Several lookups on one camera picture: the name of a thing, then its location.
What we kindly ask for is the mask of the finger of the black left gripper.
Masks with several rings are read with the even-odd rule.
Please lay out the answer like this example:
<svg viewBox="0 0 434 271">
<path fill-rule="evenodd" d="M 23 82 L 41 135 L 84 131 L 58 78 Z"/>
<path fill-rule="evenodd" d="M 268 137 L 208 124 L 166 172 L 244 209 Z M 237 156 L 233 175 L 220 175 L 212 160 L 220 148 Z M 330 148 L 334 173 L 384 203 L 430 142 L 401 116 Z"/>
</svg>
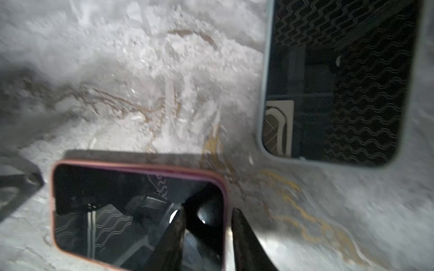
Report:
<svg viewBox="0 0 434 271">
<path fill-rule="evenodd" d="M 25 173 L 1 164 L 1 222 L 44 186 L 39 171 Z"/>
</svg>

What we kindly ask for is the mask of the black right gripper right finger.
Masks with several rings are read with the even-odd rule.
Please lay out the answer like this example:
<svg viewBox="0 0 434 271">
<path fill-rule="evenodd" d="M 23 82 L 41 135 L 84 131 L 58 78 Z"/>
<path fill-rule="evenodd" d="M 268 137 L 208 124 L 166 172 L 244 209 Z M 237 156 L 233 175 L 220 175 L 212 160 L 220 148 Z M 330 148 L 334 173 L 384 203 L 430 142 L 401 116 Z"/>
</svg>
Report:
<svg viewBox="0 0 434 271">
<path fill-rule="evenodd" d="M 239 208 L 232 210 L 231 228 L 237 271 L 277 271 Z"/>
</svg>

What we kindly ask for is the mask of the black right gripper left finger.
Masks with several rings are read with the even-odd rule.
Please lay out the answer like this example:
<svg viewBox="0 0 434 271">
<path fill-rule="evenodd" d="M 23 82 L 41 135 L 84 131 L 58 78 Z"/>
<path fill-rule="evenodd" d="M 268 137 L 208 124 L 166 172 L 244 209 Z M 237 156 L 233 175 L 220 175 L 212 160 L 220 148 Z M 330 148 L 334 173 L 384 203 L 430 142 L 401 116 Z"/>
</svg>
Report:
<svg viewBox="0 0 434 271">
<path fill-rule="evenodd" d="M 186 215 L 182 208 L 167 227 L 159 244 L 149 257 L 145 271 L 179 271 L 182 265 Z"/>
</svg>

